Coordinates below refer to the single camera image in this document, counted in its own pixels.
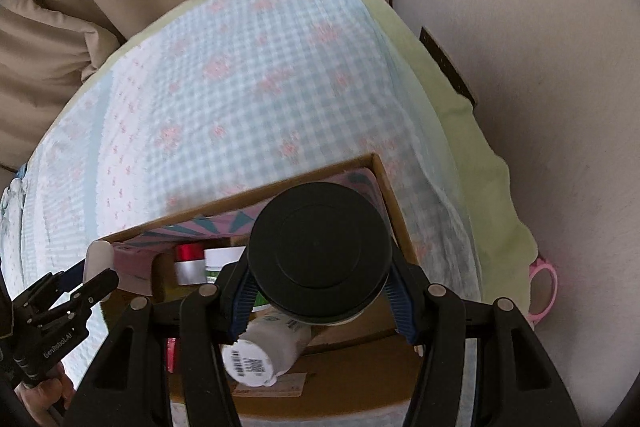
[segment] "cardboard box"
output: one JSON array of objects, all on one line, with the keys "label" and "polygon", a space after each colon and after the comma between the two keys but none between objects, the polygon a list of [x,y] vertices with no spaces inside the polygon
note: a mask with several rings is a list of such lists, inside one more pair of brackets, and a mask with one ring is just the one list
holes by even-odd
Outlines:
[{"label": "cardboard box", "polygon": [[[264,187],[255,188],[203,206],[146,223],[140,227],[115,233],[106,241],[126,241],[145,230],[188,221],[196,216],[215,216],[246,208],[294,187],[322,181],[355,169],[373,172],[393,234],[405,258],[416,263],[398,201],[376,154],[369,154],[335,165],[307,172]],[[154,300],[171,300],[190,293],[193,287],[175,284],[172,256],[159,255],[154,262]],[[122,311],[131,294],[116,291],[103,306],[105,318]],[[354,321],[323,330],[307,347],[289,373],[306,373],[301,396],[234,397],[240,416],[261,419],[313,419],[348,415],[365,410],[386,408],[411,398],[422,359],[414,348],[395,332],[395,324],[385,296],[380,296]],[[169,377],[172,399],[182,400],[178,375]]]}]

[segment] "blue gingham fabric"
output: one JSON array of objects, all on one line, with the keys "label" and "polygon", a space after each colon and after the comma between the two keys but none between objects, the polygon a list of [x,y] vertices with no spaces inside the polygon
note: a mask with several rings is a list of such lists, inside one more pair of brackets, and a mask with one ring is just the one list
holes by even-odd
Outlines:
[{"label": "blue gingham fabric", "polygon": [[[361,0],[203,0],[96,73],[36,149],[24,283],[99,237],[377,152],[422,268],[479,299],[470,231],[397,60]],[[98,315],[66,361],[76,382],[106,335]]]}]

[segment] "white bottle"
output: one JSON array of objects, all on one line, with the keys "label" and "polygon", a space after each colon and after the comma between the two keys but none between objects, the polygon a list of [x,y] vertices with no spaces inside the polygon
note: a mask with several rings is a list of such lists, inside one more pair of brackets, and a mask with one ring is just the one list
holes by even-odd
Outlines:
[{"label": "white bottle", "polygon": [[233,346],[223,346],[222,360],[239,383],[271,386],[291,369],[311,338],[311,326],[272,310],[251,321]]}]

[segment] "blue gripper pad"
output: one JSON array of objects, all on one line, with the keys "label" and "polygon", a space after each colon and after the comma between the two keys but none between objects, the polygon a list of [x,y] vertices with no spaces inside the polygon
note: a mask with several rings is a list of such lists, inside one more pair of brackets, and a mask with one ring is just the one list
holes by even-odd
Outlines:
[{"label": "blue gripper pad", "polygon": [[418,341],[418,328],[414,321],[414,303],[400,278],[398,268],[393,263],[389,270],[389,277],[386,279],[385,293],[391,304],[396,330],[406,338],[409,344],[415,346]]},{"label": "blue gripper pad", "polygon": [[238,287],[236,298],[234,299],[233,315],[229,335],[235,342],[238,336],[244,333],[246,325],[249,323],[249,315],[254,309],[255,297],[258,295],[258,285],[254,276],[247,270]]}]

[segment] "red cap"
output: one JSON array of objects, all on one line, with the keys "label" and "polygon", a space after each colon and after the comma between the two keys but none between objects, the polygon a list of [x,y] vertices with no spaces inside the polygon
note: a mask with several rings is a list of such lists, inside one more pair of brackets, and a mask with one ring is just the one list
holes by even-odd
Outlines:
[{"label": "red cap", "polygon": [[200,259],[204,259],[204,248],[200,243],[190,243],[175,247],[176,261],[198,261]]}]

